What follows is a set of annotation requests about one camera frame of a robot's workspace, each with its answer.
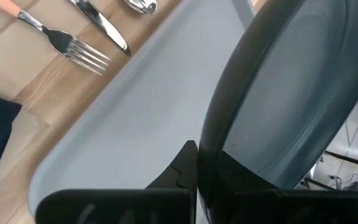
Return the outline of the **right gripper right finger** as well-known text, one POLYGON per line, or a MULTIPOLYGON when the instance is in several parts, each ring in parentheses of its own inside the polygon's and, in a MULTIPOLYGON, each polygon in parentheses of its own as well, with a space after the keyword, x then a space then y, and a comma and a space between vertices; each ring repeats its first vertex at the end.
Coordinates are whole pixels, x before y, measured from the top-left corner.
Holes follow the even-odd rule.
POLYGON ((358 191, 283 190, 223 152, 211 224, 358 224, 358 191))

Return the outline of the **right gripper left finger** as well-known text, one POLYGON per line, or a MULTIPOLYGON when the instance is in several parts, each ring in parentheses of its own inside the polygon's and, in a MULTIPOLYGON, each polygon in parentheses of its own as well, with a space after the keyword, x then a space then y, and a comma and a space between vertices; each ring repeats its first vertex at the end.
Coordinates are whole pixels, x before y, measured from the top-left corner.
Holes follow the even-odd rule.
POLYGON ((198 148, 187 141, 144 189, 69 189, 44 198, 36 224, 196 224, 198 148))

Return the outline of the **dark blue plate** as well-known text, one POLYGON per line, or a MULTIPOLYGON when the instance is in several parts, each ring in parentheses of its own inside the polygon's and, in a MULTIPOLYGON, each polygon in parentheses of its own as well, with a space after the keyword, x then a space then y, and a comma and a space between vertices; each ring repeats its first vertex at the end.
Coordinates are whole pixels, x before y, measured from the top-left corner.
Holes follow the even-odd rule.
POLYGON ((209 104, 198 190, 211 224, 223 152, 283 190, 317 163, 358 101, 358 0, 267 0, 209 104))

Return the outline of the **orange-handled metal fork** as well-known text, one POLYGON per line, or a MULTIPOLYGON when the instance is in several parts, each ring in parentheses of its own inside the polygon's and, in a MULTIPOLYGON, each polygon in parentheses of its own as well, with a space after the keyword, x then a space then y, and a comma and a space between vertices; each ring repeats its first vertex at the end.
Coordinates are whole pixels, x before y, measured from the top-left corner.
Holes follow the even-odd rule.
POLYGON ((0 10, 43 33, 50 45, 72 62, 98 75, 102 75, 107 70, 108 61, 111 59, 105 54, 66 32, 49 29, 11 0, 0 0, 0 10))

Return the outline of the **teal-handled metal spoon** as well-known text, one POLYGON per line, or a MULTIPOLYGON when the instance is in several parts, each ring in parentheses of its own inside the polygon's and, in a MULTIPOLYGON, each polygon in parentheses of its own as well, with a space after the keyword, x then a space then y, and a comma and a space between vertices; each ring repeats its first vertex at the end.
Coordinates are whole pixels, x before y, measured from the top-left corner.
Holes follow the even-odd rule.
POLYGON ((124 2, 137 12, 153 15, 157 8, 157 0, 124 0, 124 2))

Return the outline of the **grey plastic tray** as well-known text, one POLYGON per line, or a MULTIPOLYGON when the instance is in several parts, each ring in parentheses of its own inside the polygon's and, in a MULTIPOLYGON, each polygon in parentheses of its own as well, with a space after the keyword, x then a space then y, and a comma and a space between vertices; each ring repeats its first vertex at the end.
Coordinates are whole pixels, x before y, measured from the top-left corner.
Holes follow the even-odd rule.
POLYGON ((35 213, 64 189, 143 189, 198 141, 251 0, 182 0, 39 164, 35 213))

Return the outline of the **black aluminium table frame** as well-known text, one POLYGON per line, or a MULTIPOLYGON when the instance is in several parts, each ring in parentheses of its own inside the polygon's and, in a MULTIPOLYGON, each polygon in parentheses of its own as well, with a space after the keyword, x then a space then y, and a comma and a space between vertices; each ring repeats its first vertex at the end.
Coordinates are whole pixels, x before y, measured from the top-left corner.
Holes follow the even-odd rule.
POLYGON ((358 165, 358 159, 354 159, 354 158, 351 158, 351 157, 343 156, 343 155, 336 154, 336 153, 330 152, 330 151, 325 151, 324 153, 327 154, 327 155, 329 155, 329 156, 333 156, 333 157, 335 157, 335 158, 342 159, 342 160, 344 160, 344 161, 351 162, 351 163, 355 163, 355 164, 358 165))

